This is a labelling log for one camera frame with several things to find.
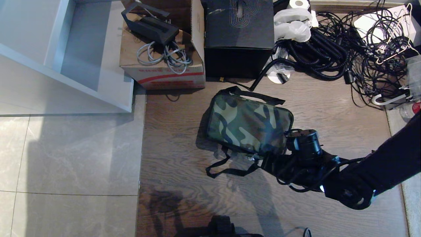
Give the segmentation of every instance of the black box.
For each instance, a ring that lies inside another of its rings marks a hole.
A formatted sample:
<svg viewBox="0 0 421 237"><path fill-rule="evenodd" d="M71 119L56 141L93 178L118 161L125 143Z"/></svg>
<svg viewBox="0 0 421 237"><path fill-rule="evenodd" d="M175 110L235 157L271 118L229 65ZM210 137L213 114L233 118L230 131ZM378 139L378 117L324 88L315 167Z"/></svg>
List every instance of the black box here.
<svg viewBox="0 0 421 237"><path fill-rule="evenodd" d="M274 47L272 0L208 0L207 4L206 75L257 78Z"/></svg>

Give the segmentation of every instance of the robotic arm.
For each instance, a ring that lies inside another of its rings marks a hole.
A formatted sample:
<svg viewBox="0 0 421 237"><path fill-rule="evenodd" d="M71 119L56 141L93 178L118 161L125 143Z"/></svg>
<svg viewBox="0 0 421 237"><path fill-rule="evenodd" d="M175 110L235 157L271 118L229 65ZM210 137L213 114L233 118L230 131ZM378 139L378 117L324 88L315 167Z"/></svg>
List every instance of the robotic arm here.
<svg viewBox="0 0 421 237"><path fill-rule="evenodd" d="M292 154L269 156L261 167L279 184L297 192L324 192L328 198L361 210L370 206L373 197L421 171L420 136L418 112L376 151L364 158L347 160L322 150L315 130L294 129L287 138Z"/></svg>

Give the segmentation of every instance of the bag handle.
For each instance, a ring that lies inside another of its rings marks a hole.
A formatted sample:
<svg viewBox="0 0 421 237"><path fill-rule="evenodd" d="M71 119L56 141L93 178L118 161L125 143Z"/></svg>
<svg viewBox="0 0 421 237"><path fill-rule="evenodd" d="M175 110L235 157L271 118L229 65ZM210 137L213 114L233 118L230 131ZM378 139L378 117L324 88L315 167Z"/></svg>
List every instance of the bag handle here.
<svg viewBox="0 0 421 237"><path fill-rule="evenodd" d="M250 96L250 97L258 98L258 99L266 101L270 105L283 105L285 103L285 100L281 100L275 97L271 97L271 96L267 96L267 95L259 94L255 92L242 91L240 88L238 88L238 86L229 87L221 91L229 92L238 96L243 95L243 96Z"/></svg>
<svg viewBox="0 0 421 237"><path fill-rule="evenodd" d="M258 162L259 162L259 160L257 160L257 159L255 159L254 160L254 164L252 164L250 167L249 167L249 169L248 170L238 170L238 169L232 169L232 168L229 168L229 169L224 169L224 170L222 170L221 172L218 172L218 173L214 173L214 174L212 174L211 173L211 169L212 168L215 168L215 167L218 167L218 166L221 166L221 165L223 165L223 164L225 164L230 158L231 158L231 156L230 155L228 155L228 147L226 147L226 146L223 146L222 147L222 151L225 153L225 156L226 156L226 158L225 159L223 159L223 160L221 160L221 161L218 161L218 162L216 162L216 163L214 163L214 164L212 164L211 166L209 166L209 167L207 167L205 170L206 170L206 174L209 176L209 177L211 177L211 178L216 178L216 177L218 177L220 174L230 174L230 175L237 175L237 176L241 176L241 177L244 177L244 176L246 176L246 175L248 175L248 174L250 174L251 172L253 172L253 171L255 171L255 170L257 170L258 168L260 168L259 166L258 166Z"/></svg>

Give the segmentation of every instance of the open cardboard box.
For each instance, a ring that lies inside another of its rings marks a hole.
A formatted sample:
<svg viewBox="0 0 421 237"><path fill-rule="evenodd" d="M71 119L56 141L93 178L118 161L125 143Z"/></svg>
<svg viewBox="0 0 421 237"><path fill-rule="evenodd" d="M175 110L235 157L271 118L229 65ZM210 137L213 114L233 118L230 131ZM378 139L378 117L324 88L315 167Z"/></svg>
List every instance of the open cardboard box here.
<svg viewBox="0 0 421 237"><path fill-rule="evenodd" d="M132 2L133 0L122 0L126 8ZM205 24L201 2L198 0L143 0L142 3L170 12L168 19L171 19L171 23L180 28L176 42L180 47L186 48L193 62L188 66L186 72L181 75L173 73L163 61L152 66L139 64L136 53L140 47L149 42L143 41L132 34L124 22L121 38L120 67L148 90L204 88ZM139 15L133 13L128 13L127 17L132 21L140 18ZM155 52L154 54L156 55L153 55L153 57L159 57L158 53ZM147 53L142 54L142 58L144 61L147 61Z"/></svg>

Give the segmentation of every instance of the tile floor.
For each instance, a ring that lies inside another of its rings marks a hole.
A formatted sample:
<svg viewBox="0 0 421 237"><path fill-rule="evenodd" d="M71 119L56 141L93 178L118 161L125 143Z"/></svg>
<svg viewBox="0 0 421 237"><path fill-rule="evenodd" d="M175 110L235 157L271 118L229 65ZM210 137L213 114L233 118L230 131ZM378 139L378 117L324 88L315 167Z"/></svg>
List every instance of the tile floor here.
<svg viewBox="0 0 421 237"><path fill-rule="evenodd" d="M136 90L130 114L0 117L0 237L135 236Z"/></svg>

